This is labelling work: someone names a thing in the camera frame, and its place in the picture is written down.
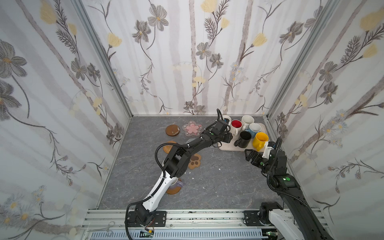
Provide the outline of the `brown paw print coaster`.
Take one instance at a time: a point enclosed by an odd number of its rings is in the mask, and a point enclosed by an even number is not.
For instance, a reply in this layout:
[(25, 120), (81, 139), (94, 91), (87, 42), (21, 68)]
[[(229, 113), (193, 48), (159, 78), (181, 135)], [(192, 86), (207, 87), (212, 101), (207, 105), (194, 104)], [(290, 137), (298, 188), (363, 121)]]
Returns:
[(191, 156), (190, 162), (188, 164), (188, 168), (190, 170), (198, 168), (201, 165), (201, 159), (202, 159), (202, 156), (199, 154), (194, 154), (193, 156)]

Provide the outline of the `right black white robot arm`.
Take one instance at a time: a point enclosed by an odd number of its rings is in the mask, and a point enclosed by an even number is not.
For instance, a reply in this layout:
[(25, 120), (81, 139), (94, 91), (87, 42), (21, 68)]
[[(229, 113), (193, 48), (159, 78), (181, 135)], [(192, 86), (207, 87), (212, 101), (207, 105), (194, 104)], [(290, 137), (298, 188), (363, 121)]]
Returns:
[(262, 203), (259, 222), (273, 225), (286, 240), (332, 240), (333, 237), (309, 206), (301, 186), (287, 170), (287, 156), (282, 150), (271, 150), (268, 157), (255, 150), (245, 150), (246, 161), (262, 170), (267, 185), (287, 204), (296, 224), (285, 218), (284, 208), (276, 202)]

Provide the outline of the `pink flower coaster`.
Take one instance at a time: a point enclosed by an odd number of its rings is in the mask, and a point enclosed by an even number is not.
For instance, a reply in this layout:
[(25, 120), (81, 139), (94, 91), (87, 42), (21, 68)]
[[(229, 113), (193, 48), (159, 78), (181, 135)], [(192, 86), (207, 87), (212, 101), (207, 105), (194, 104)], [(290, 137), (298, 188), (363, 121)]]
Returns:
[(183, 125), (183, 130), (187, 137), (198, 137), (203, 132), (203, 126), (197, 124), (195, 121), (189, 121), (187, 124)]

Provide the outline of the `rattan woven round coaster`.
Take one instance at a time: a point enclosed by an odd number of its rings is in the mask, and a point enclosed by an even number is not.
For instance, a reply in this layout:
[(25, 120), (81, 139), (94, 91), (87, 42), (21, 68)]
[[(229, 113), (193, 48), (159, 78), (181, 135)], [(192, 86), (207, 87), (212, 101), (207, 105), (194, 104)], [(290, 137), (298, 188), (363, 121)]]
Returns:
[[(168, 141), (168, 143), (177, 144), (177, 142), (175, 142), (175, 141)], [(173, 147), (173, 145), (165, 145), (165, 146), (163, 146), (163, 151), (166, 154), (168, 154), (171, 151), (172, 147)]]

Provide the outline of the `black mug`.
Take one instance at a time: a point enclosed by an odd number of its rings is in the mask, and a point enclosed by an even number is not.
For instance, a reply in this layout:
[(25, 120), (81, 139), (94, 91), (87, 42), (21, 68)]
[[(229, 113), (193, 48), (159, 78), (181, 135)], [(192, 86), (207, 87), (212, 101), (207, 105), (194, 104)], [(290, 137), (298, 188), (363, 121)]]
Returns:
[(245, 149), (252, 139), (251, 133), (243, 131), (240, 133), (239, 138), (234, 142), (235, 147)]

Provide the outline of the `dark brown round coaster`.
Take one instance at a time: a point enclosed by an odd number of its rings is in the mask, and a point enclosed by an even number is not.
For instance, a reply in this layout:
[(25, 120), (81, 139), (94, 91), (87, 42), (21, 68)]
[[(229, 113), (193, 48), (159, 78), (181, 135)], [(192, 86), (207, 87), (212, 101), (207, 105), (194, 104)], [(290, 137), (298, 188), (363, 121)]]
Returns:
[(180, 127), (178, 125), (169, 125), (166, 127), (166, 134), (168, 136), (174, 137), (180, 133)]

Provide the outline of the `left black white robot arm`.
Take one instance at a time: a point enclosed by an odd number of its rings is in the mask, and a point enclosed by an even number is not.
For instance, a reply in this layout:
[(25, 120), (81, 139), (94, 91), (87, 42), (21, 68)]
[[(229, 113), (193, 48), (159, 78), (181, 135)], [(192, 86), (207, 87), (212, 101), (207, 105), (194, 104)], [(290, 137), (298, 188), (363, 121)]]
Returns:
[(129, 224), (149, 226), (155, 219), (154, 212), (169, 186), (180, 178), (188, 168), (191, 157), (199, 151), (218, 143), (229, 143), (233, 139), (230, 126), (221, 111), (217, 109), (217, 119), (206, 127), (198, 139), (184, 145), (164, 143), (155, 150), (155, 161), (162, 173), (146, 198), (128, 204), (125, 215), (125, 230), (129, 240)]

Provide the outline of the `white mug red inside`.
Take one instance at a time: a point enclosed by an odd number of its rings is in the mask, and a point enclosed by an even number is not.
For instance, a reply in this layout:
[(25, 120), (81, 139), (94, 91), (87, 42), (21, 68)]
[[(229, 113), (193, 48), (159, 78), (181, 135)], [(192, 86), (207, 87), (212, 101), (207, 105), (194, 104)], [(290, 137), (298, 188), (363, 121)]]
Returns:
[(239, 120), (232, 120), (230, 122), (230, 133), (233, 137), (237, 136), (242, 131), (243, 124)]

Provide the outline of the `lavender mug white inside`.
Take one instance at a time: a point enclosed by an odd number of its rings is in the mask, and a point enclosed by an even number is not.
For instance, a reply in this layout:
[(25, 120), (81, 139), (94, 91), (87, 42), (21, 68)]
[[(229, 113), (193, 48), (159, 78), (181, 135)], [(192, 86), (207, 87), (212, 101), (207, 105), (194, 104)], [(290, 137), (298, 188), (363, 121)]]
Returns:
[(170, 187), (171, 188), (182, 188), (184, 186), (184, 183), (181, 181), (180, 178), (178, 178)]

